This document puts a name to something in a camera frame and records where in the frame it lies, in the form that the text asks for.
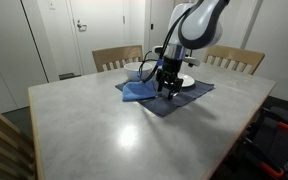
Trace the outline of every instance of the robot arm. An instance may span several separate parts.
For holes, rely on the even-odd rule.
[[[229,0],[199,0],[196,4],[185,3],[176,6],[157,65],[144,82],[152,78],[157,71],[158,91],[167,84],[168,99],[172,99],[182,87],[183,79],[177,77],[182,61],[190,61],[190,64],[197,65],[194,59],[185,58],[186,48],[200,49],[219,40],[222,28],[218,19],[228,3]],[[162,69],[157,68],[159,64],[163,64]]]
[[[190,8],[171,36],[169,44],[187,49],[200,49],[215,44],[222,35],[219,16],[229,0],[200,0],[196,4],[178,5],[171,16],[169,29],[175,20]]]

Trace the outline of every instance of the wall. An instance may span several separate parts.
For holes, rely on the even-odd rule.
[[[22,3],[18,0],[0,0],[0,74],[17,108],[28,106],[28,87],[47,83]],[[6,100],[2,95],[0,98],[0,103]]]
[[[32,33],[43,62],[48,81],[58,81],[59,77],[56,71],[53,53],[50,48],[37,0],[22,0],[22,2],[32,28]]]
[[[242,46],[256,3],[257,0],[231,0],[229,2],[219,19],[223,28],[223,35],[217,44],[237,48]],[[205,51],[206,48],[194,50],[193,57],[202,61]]]
[[[263,1],[246,49],[265,53],[255,75],[277,81],[271,95],[288,100],[288,1]]]

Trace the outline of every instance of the chair backrest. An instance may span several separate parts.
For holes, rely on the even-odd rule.
[[[114,47],[92,51],[97,72],[103,72],[103,66],[107,70],[117,69],[129,62],[143,60],[142,45]]]
[[[204,62],[208,63],[210,60],[212,65],[240,72],[249,69],[248,74],[253,75],[264,56],[265,54],[260,52],[215,45],[207,49]]]
[[[0,114],[0,179],[35,179],[33,141]]]

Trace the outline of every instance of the floor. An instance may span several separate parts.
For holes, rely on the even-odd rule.
[[[28,135],[28,137],[33,139],[31,113],[29,107],[3,113],[3,115],[26,135]]]
[[[274,97],[268,97],[268,99],[264,102],[263,106],[268,109],[275,106],[288,110],[287,101],[283,101]],[[32,124],[29,107],[3,113],[3,115],[6,116],[14,125],[16,125],[30,138],[32,138]],[[248,161],[239,162],[239,166],[239,170],[233,173],[228,170],[224,165],[222,165],[220,166],[218,173],[212,179],[270,179],[268,176],[263,174],[263,172],[259,171],[258,168],[254,167]]]

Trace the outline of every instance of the table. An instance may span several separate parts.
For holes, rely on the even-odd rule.
[[[40,179],[208,179],[275,85],[201,64],[215,89],[160,118],[122,102],[123,69],[29,88]]]

